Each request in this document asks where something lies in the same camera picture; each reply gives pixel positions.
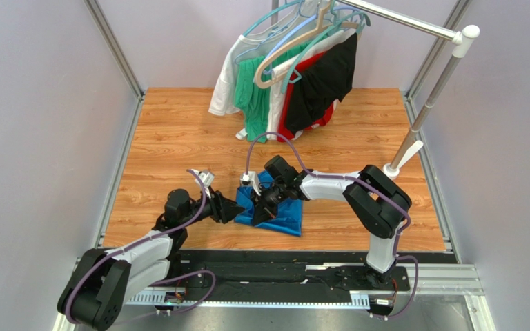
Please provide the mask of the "blue cloth napkin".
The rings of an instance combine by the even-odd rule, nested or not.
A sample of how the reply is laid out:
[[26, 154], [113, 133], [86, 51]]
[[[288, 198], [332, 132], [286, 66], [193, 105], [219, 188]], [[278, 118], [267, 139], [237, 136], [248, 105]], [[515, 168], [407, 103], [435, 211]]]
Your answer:
[[[269, 182], [272, 180], [272, 177], [267, 174], [265, 170], [256, 173], [256, 175], [261, 181]], [[239, 185], [236, 193], [236, 202], [244, 207], [245, 211], [234, 219], [235, 223], [250, 225], [254, 228], [264, 230], [281, 232], [282, 234], [289, 234], [295, 237], [300, 237], [302, 235], [303, 201], [292, 199], [285, 200], [283, 203], [279, 204], [278, 215], [273, 220], [253, 226], [251, 225], [251, 217], [254, 212], [254, 205], [249, 198], [251, 192], [252, 190], [250, 187], [241, 186], [241, 184]]]

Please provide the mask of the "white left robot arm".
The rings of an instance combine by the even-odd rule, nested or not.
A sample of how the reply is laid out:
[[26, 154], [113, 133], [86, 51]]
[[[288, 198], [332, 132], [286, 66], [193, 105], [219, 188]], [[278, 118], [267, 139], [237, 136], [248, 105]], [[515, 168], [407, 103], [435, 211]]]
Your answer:
[[181, 271], [180, 248], [187, 227], [206, 218], [226, 224], [245, 209], [211, 188], [214, 176], [191, 170], [200, 189], [192, 199], [185, 189], [168, 193], [164, 211], [143, 237], [118, 248], [86, 251], [72, 272], [57, 303], [57, 310], [73, 324], [107, 330], [124, 304], [153, 285], [188, 278]]

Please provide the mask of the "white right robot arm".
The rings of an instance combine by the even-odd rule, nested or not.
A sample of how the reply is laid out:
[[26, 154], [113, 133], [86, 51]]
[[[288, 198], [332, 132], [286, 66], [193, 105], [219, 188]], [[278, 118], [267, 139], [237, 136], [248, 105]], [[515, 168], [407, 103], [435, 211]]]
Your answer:
[[366, 265], [378, 274], [393, 269], [411, 198], [378, 167], [367, 165], [344, 174], [297, 171], [276, 156], [263, 172], [248, 171], [239, 182], [237, 202], [245, 211], [236, 218], [238, 223], [299, 237], [305, 201], [347, 203], [370, 234]]

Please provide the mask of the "green t-shirt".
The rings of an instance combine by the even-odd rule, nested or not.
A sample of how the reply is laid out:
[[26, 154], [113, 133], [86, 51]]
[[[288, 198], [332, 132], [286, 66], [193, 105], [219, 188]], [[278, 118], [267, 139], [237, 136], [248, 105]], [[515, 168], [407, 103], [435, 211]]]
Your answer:
[[[305, 47], [303, 43], [290, 49], [273, 62], [273, 68], [299, 54]], [[253, 82], [255, 71], [264, 58], [265, 56], [261, 56], [244, 60], [239, 65], [234, 106], [244, 114], [247, 141], [256, 140], [264, 132], [276, 132], [284, 107], [284, 94], [277, 92], [271, 94], [272, 86], [261, 89]], [[271, 73], [263, 74], [262, 79], [264, 81], [271, 79]]]

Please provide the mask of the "white t-shirt left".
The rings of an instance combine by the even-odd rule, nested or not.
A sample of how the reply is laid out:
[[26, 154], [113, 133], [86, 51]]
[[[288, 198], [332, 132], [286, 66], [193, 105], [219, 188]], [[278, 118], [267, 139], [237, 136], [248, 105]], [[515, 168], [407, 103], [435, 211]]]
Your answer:
[[234, 95], [237, 85], [237, 76], [239, 69], [237, 71], [236, 77], [234, 77], [234, 72], [230, 66], [228, 58], [230, 50], [224, 58], [222, 69], [215, 84], [213, 95], [208, 108], [209, 113], [217, 116], [234, 114], [240, 111], [239, 108], [234, 106]]

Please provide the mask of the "white t-shirt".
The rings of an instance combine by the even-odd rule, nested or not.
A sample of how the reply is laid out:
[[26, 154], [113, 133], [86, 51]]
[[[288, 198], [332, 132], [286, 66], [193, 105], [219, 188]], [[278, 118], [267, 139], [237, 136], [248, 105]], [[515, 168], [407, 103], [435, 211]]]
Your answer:
[[230, 66], [228, 58], [230, 50], [224, 58], [222, 69], [215, 84], [213, 95], [208, 108], [209, 113], [217, 116], [234, 114], [240, 111], [239, 108], [234, 106], [234, 95], [237, 85], [237, 76], [239, 69], [237, 71], [236, 77], [234, 77], [234, 72]]
[[313, 46], [303, 42], [272, 62], [262, 79], [253, 81], [264, 56], [240, 61], [233, 105], [244, 114], [248, 141], [274, 140], [279, 132], [296, 139], [303, 130], [325, 126], [338, 103], [352, 90], [358, 35], [339, 30]]

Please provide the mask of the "teal plastic hanger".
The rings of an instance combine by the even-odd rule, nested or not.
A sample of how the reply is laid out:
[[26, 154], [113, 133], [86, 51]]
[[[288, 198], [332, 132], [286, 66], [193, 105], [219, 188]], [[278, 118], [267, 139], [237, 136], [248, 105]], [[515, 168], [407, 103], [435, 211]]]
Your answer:
[[305, 48], [294, 57], [275, 66], [272, 69], [270, 81], [273, 83], [271, 94], [286, 94], [288, 85], [299, 81], [302, 76], [298, 72], [297, 66], [305, 60], [313, 58], [315, 55], [322, 54], [332, 47], [346, 41], [350, 36], [355, 35], [358, 39], [358, 33], [365, 26], [370, 26], [371, 21], [367, 14], [362, 11], [355, 11], [340, 19], [335, 26], [330, 26], [322, 31], [314, 39], [305, 43]]

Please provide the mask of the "white t-shirt middle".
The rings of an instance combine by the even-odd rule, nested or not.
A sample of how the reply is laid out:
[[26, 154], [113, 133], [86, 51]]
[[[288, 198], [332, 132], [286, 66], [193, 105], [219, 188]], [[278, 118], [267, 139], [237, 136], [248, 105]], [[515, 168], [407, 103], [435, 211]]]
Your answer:
[[325, 126], [338, 103], [352, 90], [358, 35], [339, 30], [313, 46], [303, 42], [272, 62], [262, 79], [253, 81], [264, 56], [240, 61], [233, 105], [244, 114], [248, 141], [274, 140], [279, 132], [296, 139], [303, 130]]

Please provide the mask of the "black t-shirt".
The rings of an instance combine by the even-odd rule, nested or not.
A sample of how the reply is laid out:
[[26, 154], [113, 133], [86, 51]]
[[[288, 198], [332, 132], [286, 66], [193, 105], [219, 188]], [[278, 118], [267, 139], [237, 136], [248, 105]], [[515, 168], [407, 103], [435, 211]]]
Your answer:
[[321, 114], [335, 99], [342, 101], [353, 87], [353, 75], [358, 38], [350, 36], [343, 43], [317, 55], [313, 64], [300, 70], [302, 78], [294, 83], [293, 92], [300, 93], [303, 99], [302, 110], [314, 117]]

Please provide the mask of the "blue plastic hanger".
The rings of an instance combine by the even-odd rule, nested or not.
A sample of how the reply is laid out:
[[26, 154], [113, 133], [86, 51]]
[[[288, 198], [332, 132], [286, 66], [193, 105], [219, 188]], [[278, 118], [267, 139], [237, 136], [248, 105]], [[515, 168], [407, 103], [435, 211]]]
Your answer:
[[297, 14], [288, 15], [273, 28], [257, 34], [241, 35], [229, 52], [229, 62], [233, 69], [234, 77], [241, 61], [266, 56], [276, 45], [282, 41], [291, 40], [299, 33], [311, 30], [316, 26], [317, 15], [310, 14], [305, 17]]

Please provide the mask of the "teal hanger left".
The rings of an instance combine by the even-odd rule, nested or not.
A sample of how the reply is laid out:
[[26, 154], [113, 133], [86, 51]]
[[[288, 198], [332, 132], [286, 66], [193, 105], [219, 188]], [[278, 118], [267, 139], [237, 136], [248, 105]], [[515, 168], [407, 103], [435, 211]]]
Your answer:
[[256, 20], [251, 26], [249, 26], [242, 35], [247, 37], [252, 31], [254, 31], [254, 29], [256, 29], [256, 27], [267, 20], [272, 21], [272, 23], [277, 23], [279, 21], [279, 13], [281, 11], [294, 6], [300, 6], [302, 4], [303, 1], [285, 1], [283, 5], [280, 5], [279, 1], [272, 1], [272, 9], [267, 14]]

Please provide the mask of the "white clothes rack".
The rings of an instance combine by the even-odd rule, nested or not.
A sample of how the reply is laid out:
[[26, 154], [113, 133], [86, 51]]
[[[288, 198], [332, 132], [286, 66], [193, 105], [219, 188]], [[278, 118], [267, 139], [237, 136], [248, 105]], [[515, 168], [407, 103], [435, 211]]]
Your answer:
[[476, 25], [468, 25], [462, 30], [456, 30], [460, 19], [471, 3], [470, 1], [456, 1], [444, 27], [410, 17], [394, 10], [383, 8], [367, 1], [343, 1], [342, 3], [347, 5], [348, 8], [363, 10], [366, 13], [374, 14], [375, 16], [388, 19], [389, 21], [396, 22], [438, 38], [433, 44], [429, 55], [426, 56], [424, 63], [421, 65], [411, 87], [406, 93], [406, 97], [410, 100], [413, 100], [416, 94], [420, 91], [434, 60], [436, 60], [436, 57], [442, 51], [444, 44], [449, 42], [455, 46], [450, 59], [424, 102], [421, 111], [417, 117], [414, 118], [414, 121], [398, 151], [395, 153], [394, 158], [390, 163], [383, 166], [384, 174], [390, 179], [396, 179], [400, 174], [400, 169], [403, 165], [409, 161], [412, 156], [419, 152], [424, 145], [424, 143], [417, 138], [418, 132], [420, 131], [422, 124], [426, 121], [426, 118], [434, 107], [438, 97], [441, 95], [459, 62], [465, 57], [473, 42], [480, 36], [480, 28]]

